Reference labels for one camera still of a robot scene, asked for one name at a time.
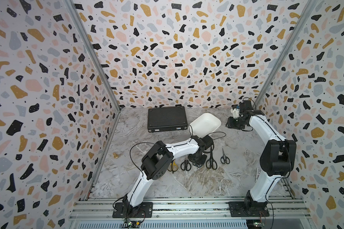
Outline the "black handled steel scissors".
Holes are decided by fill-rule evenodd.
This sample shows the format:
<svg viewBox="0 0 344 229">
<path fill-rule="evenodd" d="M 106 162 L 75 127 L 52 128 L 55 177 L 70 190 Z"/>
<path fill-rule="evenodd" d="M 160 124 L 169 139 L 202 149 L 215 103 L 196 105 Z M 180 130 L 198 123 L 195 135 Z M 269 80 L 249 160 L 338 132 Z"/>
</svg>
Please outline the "black handled steel scissors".
<svg viewBox="0 0 344 229">
<path fill-rule="evenodd" d="M 191 165 L 189 159 L 186 158 L 181 164 L 181 170 L 182 171 L 190 171 L 191 168 L 192 168 L 192 165 Z"/>
</svg>

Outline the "long all-black scissors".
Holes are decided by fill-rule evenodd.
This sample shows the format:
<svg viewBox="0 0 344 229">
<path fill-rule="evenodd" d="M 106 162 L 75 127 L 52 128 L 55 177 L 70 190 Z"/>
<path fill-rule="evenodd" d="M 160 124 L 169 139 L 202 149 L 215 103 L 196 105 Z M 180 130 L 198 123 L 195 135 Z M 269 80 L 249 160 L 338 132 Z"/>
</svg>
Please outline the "long all-black scissors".
<svg viewBox="0 0 344 229">
<path fill-rule="evenodd" d="M 214 157 L 213 157 L 214 148 L 215 148 L 214 145 L 212 145 L 210 147 L 210 150 L 207 151 L 210 157 L 207 159 L 205 166 L 207 169 L 217 170 L 217 162 L 214 160 Z"/>
</svg>

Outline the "yellow handled scissors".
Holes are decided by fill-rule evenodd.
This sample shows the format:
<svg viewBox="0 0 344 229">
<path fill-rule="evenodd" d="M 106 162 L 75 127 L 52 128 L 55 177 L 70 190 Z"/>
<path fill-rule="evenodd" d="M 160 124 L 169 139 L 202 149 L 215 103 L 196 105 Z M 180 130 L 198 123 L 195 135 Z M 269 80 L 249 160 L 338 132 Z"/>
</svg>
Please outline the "yellow handled scissors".
<svg viewBox="0 0 344 229">
<path fill-rule="evenodd" d="M 171 164 L 169 165 L 167 170 L 172 172 L 172 173 L 175 173 L 178 170 L 178 166 L 174 160 L 171 162 Z"/>
</svg>

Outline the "small black thin scissors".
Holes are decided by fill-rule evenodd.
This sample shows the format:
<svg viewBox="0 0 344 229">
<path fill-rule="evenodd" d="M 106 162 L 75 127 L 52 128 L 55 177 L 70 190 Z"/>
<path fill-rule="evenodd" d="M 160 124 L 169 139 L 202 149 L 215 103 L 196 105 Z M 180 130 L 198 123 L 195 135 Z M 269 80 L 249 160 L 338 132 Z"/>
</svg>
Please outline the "small black thin scissors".
<svg viewBox="0 0 344 229">
<path fill-rule="evenodd" d="M 221 163 L 222 164 L 230 164 L 230 159 L 229 159 L 229 157 L 225 154 L 225 151 L 224 151 L 224 149 L 222 149 L 222 156 L 221 156 L 221 158 L 220 158 L 220 161 L 221 161 Z"/>
</svg>

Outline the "white plastic storage box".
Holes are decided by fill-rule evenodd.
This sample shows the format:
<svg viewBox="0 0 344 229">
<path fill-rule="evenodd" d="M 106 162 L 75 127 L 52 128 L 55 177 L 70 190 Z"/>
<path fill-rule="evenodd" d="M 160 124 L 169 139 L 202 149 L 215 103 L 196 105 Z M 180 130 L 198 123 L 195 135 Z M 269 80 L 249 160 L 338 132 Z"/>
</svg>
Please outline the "white plastic storage box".
<svg viewBox="0 0 344 229">
<path fill-rule="evenodd" d="M 221 124 L 221 121 L 213 114 L 204 113 L 189 125 L 189 131 L 192 135 L 203 138 L 206 135 L 215 132 Z"/>
</svg>

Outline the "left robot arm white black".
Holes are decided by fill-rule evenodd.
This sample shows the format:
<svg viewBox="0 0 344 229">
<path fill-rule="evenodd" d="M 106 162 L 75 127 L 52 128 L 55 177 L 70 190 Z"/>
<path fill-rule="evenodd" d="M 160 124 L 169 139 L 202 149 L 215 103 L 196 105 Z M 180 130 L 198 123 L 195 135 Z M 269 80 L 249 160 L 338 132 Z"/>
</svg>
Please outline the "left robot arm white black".
<svg viewBox="0 0 344 229">
<path fill-rule="evenodd" d="M 161 178 L 177 158 L 188 156 L 190 162 L 197 165 L 204 164 L 207 159 L 204 152 L 212 147 L 213 143 L 214 140 L 208 135 L 203 138 L 194 135 L 174 144 L 165 144 L 162 141 L 154 143 L 142 158 L 138 180 L 131 191 L 124 196 L 123 204 L 130 208 L 139 206 L 152 183 Z"/>
</svg>

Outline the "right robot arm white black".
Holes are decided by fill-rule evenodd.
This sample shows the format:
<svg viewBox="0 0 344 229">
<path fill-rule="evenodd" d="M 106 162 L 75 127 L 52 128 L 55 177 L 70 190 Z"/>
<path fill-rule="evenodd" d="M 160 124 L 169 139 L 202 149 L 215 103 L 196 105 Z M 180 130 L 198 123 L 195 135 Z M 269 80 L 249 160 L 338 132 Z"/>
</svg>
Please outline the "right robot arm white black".
<svg viewBox="0 0 344 229">
<path fill-rule="evenodd" d="M 265 143 L 260 157 L 261 172 L 255 185 L 247 192 L 244 210 L 265 208 L 269 195 L 280 179 L 287 178 L 294 168 L 296 142 L 287 140 L 269 123 L 261 110 L 255 110 L 251 101 L 244 100 L 231 108 L 232 116 L 226 127 L 244 131 L 251 127 Z"/>
</svg>

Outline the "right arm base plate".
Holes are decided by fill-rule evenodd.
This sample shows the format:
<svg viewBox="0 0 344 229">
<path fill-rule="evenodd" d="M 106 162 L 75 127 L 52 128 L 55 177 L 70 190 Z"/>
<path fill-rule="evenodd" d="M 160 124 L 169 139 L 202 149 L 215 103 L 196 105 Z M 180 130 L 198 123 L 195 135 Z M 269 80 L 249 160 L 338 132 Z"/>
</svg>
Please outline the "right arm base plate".
<svg viewBox="0 0 344 229">
<path fill-rule="evenodd" d="M 228 202 L 228 206 L 231 217 L 268 217 L 270 215 L 266 202 L 231 201 Z"/>
</svg>

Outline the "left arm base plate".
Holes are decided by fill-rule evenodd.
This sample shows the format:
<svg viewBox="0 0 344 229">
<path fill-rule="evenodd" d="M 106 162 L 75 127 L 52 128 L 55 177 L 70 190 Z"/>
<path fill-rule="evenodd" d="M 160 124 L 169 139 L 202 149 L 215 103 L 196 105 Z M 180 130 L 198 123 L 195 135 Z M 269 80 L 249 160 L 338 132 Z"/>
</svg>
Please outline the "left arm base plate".
<svg viewBox="0 0 344 229">
<path fill-rule="evenodd" d="M 120 218 L 151 218 L 153 214 L 153 203 L 142 202 L 136 207 L 129 206 L 126 203 L 116 203 L 112 217 Z"/>
</svg>

